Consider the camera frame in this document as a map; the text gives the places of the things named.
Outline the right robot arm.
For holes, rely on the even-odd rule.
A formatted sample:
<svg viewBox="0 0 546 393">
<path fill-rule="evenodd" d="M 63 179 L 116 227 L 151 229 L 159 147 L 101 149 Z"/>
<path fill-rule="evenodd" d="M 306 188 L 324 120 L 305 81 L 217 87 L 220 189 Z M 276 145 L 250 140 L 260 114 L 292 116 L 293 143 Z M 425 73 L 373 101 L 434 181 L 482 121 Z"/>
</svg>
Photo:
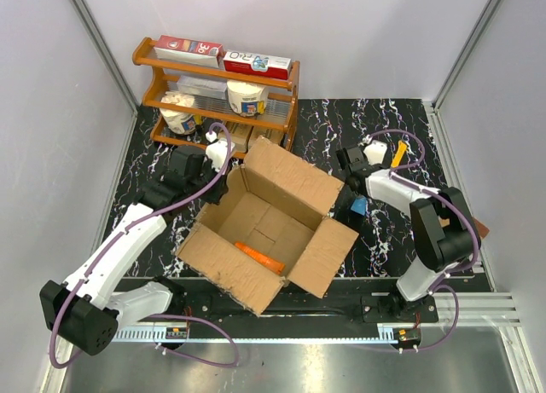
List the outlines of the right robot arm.
<svg viewBox="0 0 546 393">
<path fill-rule="evenodd" d="M 399 176 L 369 147 L 342 148 L 336 157 L 344 183 L 355 194 L 381 201 L 409 217 L 416 257 L 395 287 L 380 297 L 380 315 L 413 317 L 445 277 L 479 253 L 481 238 L 462 192 L 430 188 Z"/>
</svg>

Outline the brown cardboard express box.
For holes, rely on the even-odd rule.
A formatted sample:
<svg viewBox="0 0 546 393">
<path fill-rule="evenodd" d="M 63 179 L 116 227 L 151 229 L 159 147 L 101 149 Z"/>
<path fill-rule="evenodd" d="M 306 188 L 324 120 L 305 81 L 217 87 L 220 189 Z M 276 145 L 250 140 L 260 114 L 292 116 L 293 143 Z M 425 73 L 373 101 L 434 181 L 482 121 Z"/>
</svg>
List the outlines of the brown cardboard express box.
<svg viewBox="0 0 546 393">
<path fill-rule="evenodd" d="M 322 298 L 358 237 L 329 216 L 343 182 L 260 137 L 227 184 L 219 205 L 201 208 L 177 257 L 255 315 L 288 283 Z M 285 269 L 269 271 L 237 241 Z"/>
</svg>

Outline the yellow utility knife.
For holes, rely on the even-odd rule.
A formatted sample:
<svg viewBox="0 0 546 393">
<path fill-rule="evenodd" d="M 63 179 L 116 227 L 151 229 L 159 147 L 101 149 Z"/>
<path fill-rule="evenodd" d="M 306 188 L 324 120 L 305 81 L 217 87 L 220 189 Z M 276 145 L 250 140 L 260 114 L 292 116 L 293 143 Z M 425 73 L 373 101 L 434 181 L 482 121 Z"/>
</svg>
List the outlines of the yellow utility knife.
<svg viewBox="0 0 546 393">
<path fill-rule="evenodd" d="M 398 142 L 398 148 L 395 154 L 392 156 L 392 162 L 391 162 L 392 169 L 397 168 L 401 165 L 407 149 L 408 149 L 408 145 L 404 141 L 400 140 Z"/>
</svg>

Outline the orange tube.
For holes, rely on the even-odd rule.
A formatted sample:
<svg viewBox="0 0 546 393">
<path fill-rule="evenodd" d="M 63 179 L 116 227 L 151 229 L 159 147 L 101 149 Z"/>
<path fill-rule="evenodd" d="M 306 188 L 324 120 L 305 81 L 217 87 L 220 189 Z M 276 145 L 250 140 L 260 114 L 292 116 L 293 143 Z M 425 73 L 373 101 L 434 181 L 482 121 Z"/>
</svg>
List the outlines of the orange tube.
<svg viewBox="0 0 546 393">
<path fill-rule="evenodd" d="M 253 249 L 250 246 L 247 246 L 244 243 L 237 241 L 235 246 L 246 255 L 248 255 L 252 260 L 266 267 L 269 271 L 280 275 L 285 269 L 285 264 L 275 260 L 274 258 L 268 257 L 265 254 Z"/>
</svg>

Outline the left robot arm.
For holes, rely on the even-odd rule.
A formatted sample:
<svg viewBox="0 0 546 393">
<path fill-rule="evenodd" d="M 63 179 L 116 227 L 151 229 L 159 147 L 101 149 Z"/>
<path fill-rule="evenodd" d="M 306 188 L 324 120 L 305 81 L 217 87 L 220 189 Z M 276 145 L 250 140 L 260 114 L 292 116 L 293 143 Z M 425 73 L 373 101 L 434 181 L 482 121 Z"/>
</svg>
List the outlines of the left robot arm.
<svg viewBox="0 0 546 393">
<path fill-rule="evenodd" d="M 87 355 L 97 355 L 115 333 L 153 315 L 180 318 L 185 290 L 164 276 L 122 294 L 115 289 L 129 267 L 180 210 L 195 199 L 218 204 L 227 193 L 232 148 L 220 140 L 205 149 L 180 146 L 163 173 L 144 183 L 120 223 L 63 282 L 48 281 L 39 299 L 50 331 L 49 354 L 63 338 Z"/>
</svg>

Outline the blue tube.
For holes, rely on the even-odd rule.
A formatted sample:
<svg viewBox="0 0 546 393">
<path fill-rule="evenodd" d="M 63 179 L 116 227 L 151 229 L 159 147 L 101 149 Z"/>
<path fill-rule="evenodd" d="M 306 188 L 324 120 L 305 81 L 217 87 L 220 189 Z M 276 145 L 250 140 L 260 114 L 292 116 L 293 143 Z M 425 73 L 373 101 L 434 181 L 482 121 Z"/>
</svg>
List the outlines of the blue tube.
<svg viewBox="0 0 546 393">
<path fill-rule="evenodd" d="M 350 210 L 361 216 L 366 216 L 368 211 L 368 200 L 365 197 L 355 198 Z"/>
</svg>

